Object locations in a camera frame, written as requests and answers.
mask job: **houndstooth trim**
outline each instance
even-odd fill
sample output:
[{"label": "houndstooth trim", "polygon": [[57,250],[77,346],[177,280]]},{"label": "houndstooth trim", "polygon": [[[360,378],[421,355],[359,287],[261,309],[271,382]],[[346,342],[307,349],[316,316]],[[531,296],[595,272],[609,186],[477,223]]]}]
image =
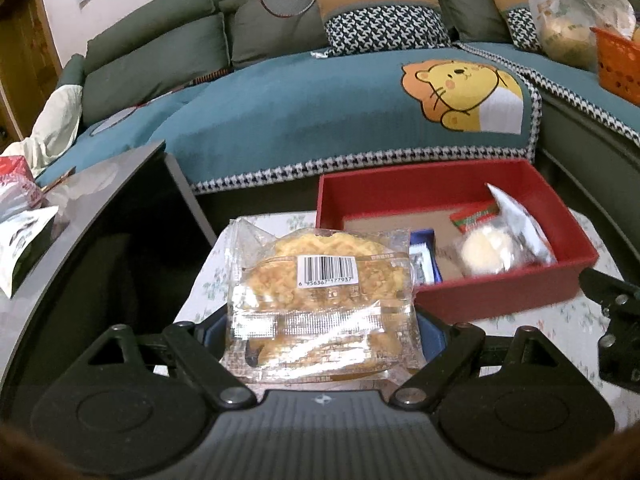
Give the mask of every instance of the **houndstooth trim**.
[{"label": "houndstooth trim", "polygon": [[536,158],[536,146],[538,144],[538,136],[540,134],[540,123],[542,122],[542,95],[538,89],[526,79],[522,80],[529,89],[531,96],[531,128],[529,134],[529,143],[527,145],[527,159],[533,164]]},{"label": "houndstooth trim", "polygon": [[559,85],[554,81],[551,81],[548,77],[542,75],[537,70],[530,68],[528,66],[520,65],[509,59],[506,59],[499,54],[494,54],[493,52],[488,52],[485,50],[481,50],[479,48],[469,46],[467,44],[455,43],[456,47],[469,52],[470,54],[476,54],[476,56],[482,56],[486,59],[489,59],[493,62],[501,63],[507,68],[513,70],[517,74],[520,74],[523,77],[531,79],[535,84],[539,85],[541,88],[551,92],[556,97],[563,99],[568,102],[574,108],[577,108],[582,113],[589,116],[591,119],[596,122],[602,124],[602,126],[620,134],[627,139],[631,140],[638,148],[640,148],[640,134],[636,132],[630,126],[627,126],[623,121],[618,119],[617,117],[611,115],[606,110],[600,108],[598,105],[587,101],[583,97],[580,97],[577,93],[569,90],[567,87]]},{"label": "houndstooth trim", "polygon": [[506,20],[515,48],[526,52],[542,53],[536,32],[536,22],[533,21],[533,15],[528,6],[508,10]]},{"label": "houndstooth trim", "polygon": [[324,24],[328,56],[451,46],[440,12],[431,7],[389,5],[348,10]]},{"label": "houndstooth trim", "polygon": [[538,139],[540,120],[532,122],[532,133],[526,148],[494,148],[491,146],[446,146],[444,148],[410,148],[405,150],[386,150],[386,152],[367,152],[356,155],[336,156],[299,162],[289,166],[279,166],[270,170],[243,173],[226,176],[208,182],[191,185],[191,190],[197,195],[216,193],[231,189],[266,186],[289,180],[297,180],[306,176],[316,176],[334,171],[359,170],[376,166],[390,166],[393,164],[409,164],[411,162],[429,162],[433,160],[471,160],[475,158],[528,158],[532,161],[535,152],[535,142]]}]

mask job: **orange plastic basket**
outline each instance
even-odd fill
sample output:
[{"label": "orange plastic basket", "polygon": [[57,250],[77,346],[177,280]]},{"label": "orange plastic basket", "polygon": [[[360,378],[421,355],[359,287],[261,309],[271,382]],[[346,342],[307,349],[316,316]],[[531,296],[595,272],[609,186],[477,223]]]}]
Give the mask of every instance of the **orange plastic basket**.
[{"label": "orange plastic basket", "polygon": [[640,106],[640,44],[591,27],[598,43],[598,79],[612,94]]}]

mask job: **floral tablecloth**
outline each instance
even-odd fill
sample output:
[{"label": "floral tablecloth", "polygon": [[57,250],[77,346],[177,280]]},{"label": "floral tablecloth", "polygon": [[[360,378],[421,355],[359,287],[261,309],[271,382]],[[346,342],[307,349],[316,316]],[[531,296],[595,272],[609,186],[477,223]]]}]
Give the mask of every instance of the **floral tablecloth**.
[{"label": "floral tablecloth", "polygon": [[[598,250],[600,258],[595,269],[620,278],[609,251],[598,236],[589,219],[572,212],[578,223]],[[316,225],[316,212],[298,212],[245,217],[246,220],[277,237],[300,228]],[[201,322],[226,303],[227,282],[225,270],[226,234],[224,230],[207,261],[196,278],[191,294],[176,321]],[[591,381],[611,405],[619,427],[640,419],[640,396],[609,383],[598,376],[598,339],[607,329],[609,320],[600,307],[583,294],[564,303],[544,306],[491,319],[474,322],[490,335],[511,336],[522,325],[537,326],[562,351],[574,365]]]}]

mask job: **blue packet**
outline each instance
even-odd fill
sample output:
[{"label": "blue packet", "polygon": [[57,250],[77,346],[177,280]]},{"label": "blue packet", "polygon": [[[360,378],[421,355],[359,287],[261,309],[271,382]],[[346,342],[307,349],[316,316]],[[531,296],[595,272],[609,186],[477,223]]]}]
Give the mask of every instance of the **blue packet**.
[{"label": "blue packet", "polygon": [[411,232],[409,255],[416,271],[415,285],[433,285],[442,282],[440,269],[436,263],[433,229]]}]

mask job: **red tray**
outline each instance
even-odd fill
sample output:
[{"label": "red tray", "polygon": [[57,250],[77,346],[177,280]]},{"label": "red tray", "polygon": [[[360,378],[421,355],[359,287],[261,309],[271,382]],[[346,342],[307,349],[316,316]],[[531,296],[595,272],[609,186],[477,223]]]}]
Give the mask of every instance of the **red tray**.
[{"label": "red tray", "polygon": [[340,230],[349,219],[462,208],[492,198],[487,182],[535,216],[558,263],[422,286],[417,303],[454,323],[573,298],[579,273],[596,263],[598,253],[560,197],[525,160],[437,162],[323,175],[316,227]]}]

